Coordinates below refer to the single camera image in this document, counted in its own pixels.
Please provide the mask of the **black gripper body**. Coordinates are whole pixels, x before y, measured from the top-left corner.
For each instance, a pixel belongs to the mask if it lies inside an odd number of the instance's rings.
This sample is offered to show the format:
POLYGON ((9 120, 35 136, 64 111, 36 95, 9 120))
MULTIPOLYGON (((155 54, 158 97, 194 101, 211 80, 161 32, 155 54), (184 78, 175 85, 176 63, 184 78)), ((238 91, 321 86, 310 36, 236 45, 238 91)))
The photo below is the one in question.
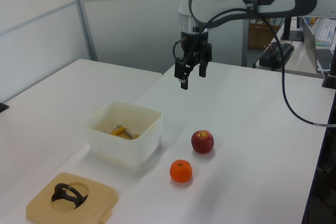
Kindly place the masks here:
POLYGON ((208 62, 212 61, 212 44, 208 42, 209 33, 189 34, 181 32, 181 47, 183 49, 183 63, 192 63, 192 58, 205 56, 208 62))

